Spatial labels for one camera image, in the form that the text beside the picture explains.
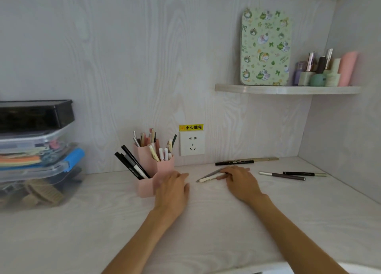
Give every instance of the cosmetic bottle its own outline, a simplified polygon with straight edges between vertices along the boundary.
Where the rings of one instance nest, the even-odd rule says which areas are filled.
[[[307,62],[306,61],[299,61],[296,64],[296,70],[294,72],[294,80],[293,80],[292,85],[298,85],[299,84],[300,74],[303,71],[306,71],[306,69],[307,69]]]
[[[339,74],[341,74],[339,87],[347,87],[349,85],[358,54],[358,52],[348,52],[341,58],[339,66]]]
[[[307,61],[306,71],[303,71],[302,73],[300,73],[298,85],[308,85],[309,80],[315,74],[315,72],[312,71],[312,67],[314,66],[314,61],[315,61],[315,55],[316,55],[315,52],[310,52],[308,61]]]
[[[324,73],[329,74],[331,72],[331,58],[332,58],[333,49],[327,49],[325,56],[327,57],[327,63],[325,64]]]
[[[321,57],[317,65],[316,74],[313,75],[309,81],[311,87],[324,87],[327,80],[327,75],[324,73],[325,65],[327,62],[326,57]]]
[[[339,85],[341,74],[338,73],[340,66],[340,58],[333,60],[331,71],[327,74],[327,80],[325,82],[326,87],[337,87]]]

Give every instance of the purple bottle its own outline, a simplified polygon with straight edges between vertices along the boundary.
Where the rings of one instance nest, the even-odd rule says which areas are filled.
[[[296,70],[294,72],[294,80],[293,80],[292,85],[298,85],[299,84],[300,74],[306,70],[307,70],[307,62],[306,61],[299,61],[298,63],[296,63]]]

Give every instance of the corner shelf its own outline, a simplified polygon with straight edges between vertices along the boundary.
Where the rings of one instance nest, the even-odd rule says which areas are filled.
[[[359,94],[361,87],[285,87],[265,85],[216,84],[216,92],[262,95],[352,95]]]

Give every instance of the black lid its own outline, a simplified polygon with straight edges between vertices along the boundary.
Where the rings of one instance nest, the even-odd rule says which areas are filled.
[[[327,57],[321,57],[319,59],[319,63],[317,64],[317,70],[316,70],[317,74],[324,73],[326,63],[327,63]]]

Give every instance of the forearm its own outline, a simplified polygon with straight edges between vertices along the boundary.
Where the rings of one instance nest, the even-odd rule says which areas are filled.
[[[263,195],[250,203],[295,274],[347,273]]]
[[[151,211],[140,229],[102,274],[140,274],[167,228],[163,215],[158,211]]]

